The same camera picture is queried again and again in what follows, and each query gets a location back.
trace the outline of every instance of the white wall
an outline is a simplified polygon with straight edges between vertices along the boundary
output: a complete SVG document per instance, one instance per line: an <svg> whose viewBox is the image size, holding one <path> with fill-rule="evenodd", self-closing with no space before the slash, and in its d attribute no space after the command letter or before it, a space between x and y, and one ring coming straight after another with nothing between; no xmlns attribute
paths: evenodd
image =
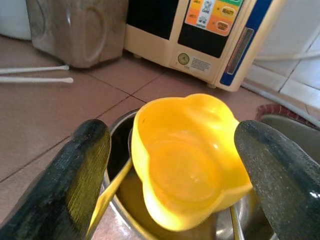
<svg viewBox="0 0 320 240"><path fill-rule="evenodd" d="M258 55L320 51L319 9L320 0L287 0ZM320 58L255 61L247 78L320 108Z"/></svg>

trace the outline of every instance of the yellow bowl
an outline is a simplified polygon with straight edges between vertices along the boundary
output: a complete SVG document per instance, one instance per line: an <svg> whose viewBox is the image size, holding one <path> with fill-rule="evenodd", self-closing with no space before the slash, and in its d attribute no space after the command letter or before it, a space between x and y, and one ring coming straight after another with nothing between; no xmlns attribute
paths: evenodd
<svg viewBox="0 0 320 240"><path fill-rule="evenodd" d="M138 111L132 161L160 226L195 227L252 189L234 144L238 124L227 105L206 94L160 98Z"/></svg>

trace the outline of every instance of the sticker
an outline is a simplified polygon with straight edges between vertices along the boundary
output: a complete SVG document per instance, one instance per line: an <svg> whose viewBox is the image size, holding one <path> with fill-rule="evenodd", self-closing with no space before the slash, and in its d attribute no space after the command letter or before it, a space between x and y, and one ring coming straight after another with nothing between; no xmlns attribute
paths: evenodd
<svg viewBox="0 0 320 240"><path fill-rule="evenodd" d="M242 0L190 0L184 22L218 35L228 36L241 3Z"/></svg>
<svg viewBox="0 0 320 240"><path fill-rule="evenodd" d="M205 75L210 74L212 66L210 62L203 61L184 52L178 55L176 65L182 65L183 68L190 72L200 72Z"/></svg>

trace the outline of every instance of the white stick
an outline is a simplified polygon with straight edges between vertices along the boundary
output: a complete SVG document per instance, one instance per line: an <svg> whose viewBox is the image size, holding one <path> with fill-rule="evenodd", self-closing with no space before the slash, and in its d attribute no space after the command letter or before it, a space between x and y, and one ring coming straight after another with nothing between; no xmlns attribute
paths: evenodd
<svg viewBox="0 0 320 240"><path fill-rule="evenodd" d="M72 77L66 78L42 78L42 77L15 77L0 76L0 83L67 83L72 84Z"/></svg>
<svg viewBox="0 0 320 240"><path fill-rule="evenodd" d="M17 73L32 73L54 70L69 70L68 65L62 66L46 66L46 67L16 67L16 68L0 68L0 74L17 74Z"/></svg>

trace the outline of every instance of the white pipe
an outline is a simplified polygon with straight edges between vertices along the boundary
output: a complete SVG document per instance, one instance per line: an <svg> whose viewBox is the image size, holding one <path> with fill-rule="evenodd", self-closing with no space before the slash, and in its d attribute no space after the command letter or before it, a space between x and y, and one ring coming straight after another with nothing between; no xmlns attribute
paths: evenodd
<svg viewBox="0 0 320 240"><path fill-rule="evenodd" d="M262 97L265 97L266 99L269 99L273 102L276 102L284 107L286 107L287 109L291 110L292 112L294 112L295 114L298 114L299 116L303 117L304 119L306 119L307 121L309 121L310 123L312 123L313 125L317 126L318 128L320 128L320 121L318 119L316 119L315 117L311 116L310 114L308 114L307 112L301 110L300 108L292 105L291 103L287 102L286 100L283 100L280 97L277 97L275 95L273 95L272 93L269 93L267 91L264 91L256 86L251 85L250 83L247 82L242 82L241 84L242 87L244 87L245 89L248 89Z"/></svg>
<svg viewBox="0 0 320 240"><path fill-rule="evenodd" d="M67 83L72 84L72 77L66 78L42 78L42 77L15 77L0 76L0 83Z"/></svg>
<svg viewBox="0 0 320 240"><path fill-rule="evenodd" d="M279 54L279 55L261 55L255 58L255 61L285 61L285 60L302 60L320 57L320 51L303 52L294 54Z"/></svg>
<svg viewBox="0 0 320 240"><path fill-rule="evenodd" d="M15 67L15 68L0 68L0 74L17 74L17 73L33 73L54 70L66 70L70 68L68 65L62 66L46 66L46 67Z"/></svg>

